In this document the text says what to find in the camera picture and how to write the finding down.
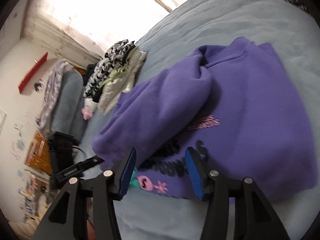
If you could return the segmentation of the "purple zip hoodie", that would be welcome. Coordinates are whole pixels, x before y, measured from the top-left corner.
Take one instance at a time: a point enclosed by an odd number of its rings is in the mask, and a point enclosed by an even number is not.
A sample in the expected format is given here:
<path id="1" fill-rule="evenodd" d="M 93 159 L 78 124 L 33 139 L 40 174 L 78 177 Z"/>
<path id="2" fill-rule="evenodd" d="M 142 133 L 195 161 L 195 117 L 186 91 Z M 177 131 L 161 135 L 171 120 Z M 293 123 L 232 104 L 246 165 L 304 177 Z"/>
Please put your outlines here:
<path id="1" fill-rule="evenodd" d="M 121 94 L 92 141 L 109 169 L 137 151 L 131 185 L 194 199 L 185 152 L 211 169 L 251 177 L 276 200 L 313 188 L 318 167 L 309 117 L 270 43 L 244 37 L 204 45 Z"/>

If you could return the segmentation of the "black clothes pile by window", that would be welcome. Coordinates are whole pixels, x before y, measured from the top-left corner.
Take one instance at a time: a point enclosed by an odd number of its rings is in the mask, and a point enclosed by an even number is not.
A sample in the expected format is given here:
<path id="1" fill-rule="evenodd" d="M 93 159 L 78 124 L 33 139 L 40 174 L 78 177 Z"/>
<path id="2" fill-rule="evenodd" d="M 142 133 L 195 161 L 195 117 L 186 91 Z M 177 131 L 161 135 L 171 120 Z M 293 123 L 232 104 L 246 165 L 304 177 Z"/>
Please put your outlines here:
<path id="1" fill-rule="evenodd" d="M 95 64 L 89 64 L 86 68 L 86 72 L 84 74 L 84 79 L 89 79 L 90 76 L 93 74 L 94 72 L 94 69 L 95 69 Z"/>

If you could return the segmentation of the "orange wooden headboard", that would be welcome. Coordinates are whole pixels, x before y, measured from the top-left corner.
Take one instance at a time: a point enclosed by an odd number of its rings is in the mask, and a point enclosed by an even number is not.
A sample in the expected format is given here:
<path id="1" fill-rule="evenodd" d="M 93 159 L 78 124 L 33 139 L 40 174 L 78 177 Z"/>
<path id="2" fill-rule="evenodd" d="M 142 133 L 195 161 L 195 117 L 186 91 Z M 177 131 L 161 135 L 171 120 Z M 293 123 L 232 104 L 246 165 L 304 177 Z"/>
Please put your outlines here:
<path id="1" fill-rule="evenodd" d="M 48 141 L 39 132 L 34 134 L 30 142 L 24 164 L 50 176 L 53 174 Z"/>

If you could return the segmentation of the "purple floral folded blanket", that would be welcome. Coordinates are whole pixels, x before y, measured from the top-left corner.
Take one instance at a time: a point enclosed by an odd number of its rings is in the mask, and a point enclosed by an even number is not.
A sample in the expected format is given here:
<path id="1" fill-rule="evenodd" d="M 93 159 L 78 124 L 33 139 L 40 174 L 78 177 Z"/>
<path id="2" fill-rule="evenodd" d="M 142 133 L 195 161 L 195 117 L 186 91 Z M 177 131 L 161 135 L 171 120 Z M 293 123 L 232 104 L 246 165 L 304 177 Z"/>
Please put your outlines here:
<path id="1" fill-rule="evenodd" d="M 52 113 L 60 94 L 63 75 L 70 67 L 71 65 L 66 60 L 60 59 L 53 65 L 53 69 L 48 77 L 42 107 L 35 118 L 37 131 L 44 138 L 48 138 L 51 133 Z"/>

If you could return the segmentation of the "Hello Kitty plush toy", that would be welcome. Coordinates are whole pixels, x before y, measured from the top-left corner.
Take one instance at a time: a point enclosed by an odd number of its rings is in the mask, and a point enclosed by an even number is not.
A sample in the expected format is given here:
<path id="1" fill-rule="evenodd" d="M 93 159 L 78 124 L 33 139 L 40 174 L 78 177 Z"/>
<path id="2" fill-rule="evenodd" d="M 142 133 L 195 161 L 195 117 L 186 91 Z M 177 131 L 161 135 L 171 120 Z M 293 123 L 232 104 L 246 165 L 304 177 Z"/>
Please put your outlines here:
<path id="1" fill-rule="evenodd" d="M 94 102 L 91 98 L 85 98 L 84 107 L 81 109 L 83 119 L 89 120 L 95 113 L 97 106 L 98 106 L 97 102 Z"/>

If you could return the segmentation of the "light green folded garment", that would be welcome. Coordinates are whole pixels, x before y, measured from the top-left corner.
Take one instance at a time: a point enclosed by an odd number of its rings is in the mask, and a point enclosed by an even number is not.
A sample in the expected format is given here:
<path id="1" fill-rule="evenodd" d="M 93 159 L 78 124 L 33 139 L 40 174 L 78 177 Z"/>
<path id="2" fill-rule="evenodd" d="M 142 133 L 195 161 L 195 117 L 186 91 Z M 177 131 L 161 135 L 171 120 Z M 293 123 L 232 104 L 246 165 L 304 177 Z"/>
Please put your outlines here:
<path id="1" fill-rule="evenodd" d="M 103 81 L 103 85 L 107 84 L 122 84 L 125 81 L 125 77 L 129 73 L 129 66 L 126 64 L 123 67 L 112 70 L 108 78 Z"/>

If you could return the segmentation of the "black white patterned garment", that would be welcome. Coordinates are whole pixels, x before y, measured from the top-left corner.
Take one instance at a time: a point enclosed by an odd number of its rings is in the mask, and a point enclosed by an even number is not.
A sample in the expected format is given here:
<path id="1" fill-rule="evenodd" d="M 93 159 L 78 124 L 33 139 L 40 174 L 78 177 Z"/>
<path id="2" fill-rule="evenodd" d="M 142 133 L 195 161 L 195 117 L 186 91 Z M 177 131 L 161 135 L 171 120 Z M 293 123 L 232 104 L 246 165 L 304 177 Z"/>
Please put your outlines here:
<path id="1" fill-rule="evenodd" d="M 99 86 L 105 81 L 113 70 L 124 65 L 129 52 L 134 49 L 135 42 L 122 40 L 111 46 L 104 57 L 95 65 L 93 74 L 89 77 L 83 93 L 84 98 L 92 98 L 99 90 Z"/>

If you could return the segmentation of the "white puffer jacket folded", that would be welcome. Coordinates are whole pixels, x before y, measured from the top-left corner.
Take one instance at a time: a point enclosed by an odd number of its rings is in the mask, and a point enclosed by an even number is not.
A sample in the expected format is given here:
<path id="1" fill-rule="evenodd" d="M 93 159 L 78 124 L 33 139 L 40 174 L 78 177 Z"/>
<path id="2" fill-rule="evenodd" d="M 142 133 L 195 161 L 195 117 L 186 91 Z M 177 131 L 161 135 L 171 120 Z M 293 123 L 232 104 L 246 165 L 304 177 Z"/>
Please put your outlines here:
<path id="1" fill-rule="evenodd" d="M 129 58 L 125 61 L 129 66 L 129 73 L 122 84 L 107 84 L 102 87 L 102 94 L 98 102 L 98 109 L 106 115 L 109 113 L 119 100 L 122 92 L 128 93 L 135 85 L 136 75 L 140 71 L 147 57 L 147 52 L 134 49 L 129 53 Z"/>

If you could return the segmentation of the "floral sheer curtain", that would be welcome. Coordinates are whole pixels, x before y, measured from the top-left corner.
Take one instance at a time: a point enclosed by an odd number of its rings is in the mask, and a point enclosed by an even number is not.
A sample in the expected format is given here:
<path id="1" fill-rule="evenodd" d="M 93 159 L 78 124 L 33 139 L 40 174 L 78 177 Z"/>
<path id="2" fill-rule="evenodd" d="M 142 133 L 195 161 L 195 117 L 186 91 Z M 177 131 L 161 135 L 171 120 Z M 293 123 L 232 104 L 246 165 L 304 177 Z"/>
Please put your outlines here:
<path id="1" fill-rule="evenodd" d="M 138 41 L 187 0 L 29 0 L 23 36 L 85 67 L 117 41 Z"/>

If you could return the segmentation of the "grey-blue bed blanket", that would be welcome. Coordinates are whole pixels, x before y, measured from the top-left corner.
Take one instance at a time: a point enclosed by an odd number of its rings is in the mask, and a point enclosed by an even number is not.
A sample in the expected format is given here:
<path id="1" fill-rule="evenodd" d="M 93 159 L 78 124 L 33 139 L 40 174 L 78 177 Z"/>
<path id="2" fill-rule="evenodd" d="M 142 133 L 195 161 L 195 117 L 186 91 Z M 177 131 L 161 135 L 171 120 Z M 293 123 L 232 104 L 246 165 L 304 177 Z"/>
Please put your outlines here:
<path id="1" fill-rule="evenodd" d="M 138 41 L 148 56 L 137 83 L 201 45 L 227 46 L 237 37 L 274 46 L 319 142 L 319 27 L 309 14 L 281 0 L 188 0 Z M 204 202 L 134 187 L 114 206 L 122 239 L 199 239 L 207 211 Z"/>

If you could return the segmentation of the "cartoon wall sticker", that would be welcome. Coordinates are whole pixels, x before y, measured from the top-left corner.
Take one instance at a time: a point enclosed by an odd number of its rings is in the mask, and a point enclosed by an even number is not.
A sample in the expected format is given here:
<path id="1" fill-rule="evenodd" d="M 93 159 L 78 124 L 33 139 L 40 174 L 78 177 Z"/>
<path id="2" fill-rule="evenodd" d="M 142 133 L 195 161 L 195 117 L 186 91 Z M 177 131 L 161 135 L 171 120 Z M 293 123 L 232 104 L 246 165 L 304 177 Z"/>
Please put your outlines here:
<path id="1" fill-rule="evenodd" d="M 39 79 L 34 83 L 34 90 L 37 93 L 41 93 L 44 89 L 44 84 L 43 84 L 43 80 Z"/>

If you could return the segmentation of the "red wall shelf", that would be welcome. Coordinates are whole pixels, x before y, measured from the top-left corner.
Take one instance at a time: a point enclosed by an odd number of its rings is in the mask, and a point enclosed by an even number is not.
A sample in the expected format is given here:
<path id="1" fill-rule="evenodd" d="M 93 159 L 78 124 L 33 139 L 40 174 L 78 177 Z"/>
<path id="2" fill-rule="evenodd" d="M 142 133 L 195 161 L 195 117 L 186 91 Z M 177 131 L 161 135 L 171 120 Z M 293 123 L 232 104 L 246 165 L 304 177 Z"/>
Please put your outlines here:
<path id="1" fill-rule="evenodd" d="M 29 81 L 36 74 L 36 72 L 41 68 L 41 66 L 47 61 L 48 52 L 45 52 L 40 59 L 34 60 L 34 65 L 29 69 L 29 71 L 25 74 L 23 79 L 18 84 L 18 91 L 20 94 L 23 93 Z"/>

